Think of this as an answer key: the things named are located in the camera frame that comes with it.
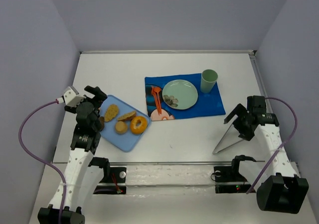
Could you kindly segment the orange glazed bagel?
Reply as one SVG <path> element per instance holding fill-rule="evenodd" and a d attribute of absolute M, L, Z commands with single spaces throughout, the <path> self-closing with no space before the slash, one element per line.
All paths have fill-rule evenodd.
<path fill-rule="evenodd" d="M 148 121 L 143 116 L 136 116 L 131 120 L 130 130 L 133 134 L 143 133 L 148 126 Z"/>

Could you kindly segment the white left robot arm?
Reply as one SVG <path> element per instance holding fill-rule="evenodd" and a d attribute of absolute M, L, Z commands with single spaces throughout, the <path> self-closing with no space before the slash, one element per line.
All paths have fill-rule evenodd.
<path fill-rule="evenodd" d="M 99 108 L 107 95 L 99 87 L 84 90 L 93 97 L 82 96 L 71 86 L 58 99 L 65 103 L 65 111 L 76 115 L 76 125 L 63 178 L 48 207 L 38 212 L 41 224 L 83 224 L 85 205 L 97 184 L 110 174 L 109 160 L 95 157 L 104 128 Z"/>

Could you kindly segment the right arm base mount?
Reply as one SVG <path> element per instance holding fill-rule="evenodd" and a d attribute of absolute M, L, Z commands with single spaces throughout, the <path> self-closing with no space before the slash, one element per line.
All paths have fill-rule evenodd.
<path fill-rule="evenodd" d="M 217 194 L 246 193 L 251 187 L 242 175 L 232 172 L 231 166 L 214 166 L 210 178 L 215 182 Z"/>

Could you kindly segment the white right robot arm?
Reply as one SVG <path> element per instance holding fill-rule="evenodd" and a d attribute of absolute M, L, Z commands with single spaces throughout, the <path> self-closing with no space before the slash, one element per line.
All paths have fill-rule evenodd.
<path fill-rule="evenodd" d="M 305 178 L 300 178 L 292 167 L 281 140 L 279 122 L 273 113 L 259 109 L 257 113 L 247 111 L 238 105 L 227 117 L 233 121 L 239 137 L 250 141 L 256 138 L 267 162 L 263 167 L 257 161 L 245 155 L 236 156 L 234 168 L 251 187 L 247 193 L 256 192 L 260 210 L 297 214 L 309 189 Z"/>

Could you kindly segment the metal tongs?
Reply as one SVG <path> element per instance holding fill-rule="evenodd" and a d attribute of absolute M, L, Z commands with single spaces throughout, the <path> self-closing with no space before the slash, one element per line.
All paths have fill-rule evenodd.
<path fill-rule="evenodd" d="M 240 133 L 235 128 L 235 121 L 242 115 L 247 112 L 246 108 L 242 104 L 238 104 L 224 119 L 224 124 L 228 126 L 228 129 L 223 134 L 222 138 L 216 145 L 213 150 L 213 154 L 217 154 L 235 144 L 238 144 L 243 141 L 239 137 Z"/>

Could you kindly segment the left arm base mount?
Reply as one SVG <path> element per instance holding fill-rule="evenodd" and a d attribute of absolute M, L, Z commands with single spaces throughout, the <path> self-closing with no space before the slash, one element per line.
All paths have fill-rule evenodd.
<path fill-rule="evenodd" d="M 103 177 L 95 188 L 94 195 L 125 195 L 126 186 L 126 167 L 111 167 L 108 177 Z"/>

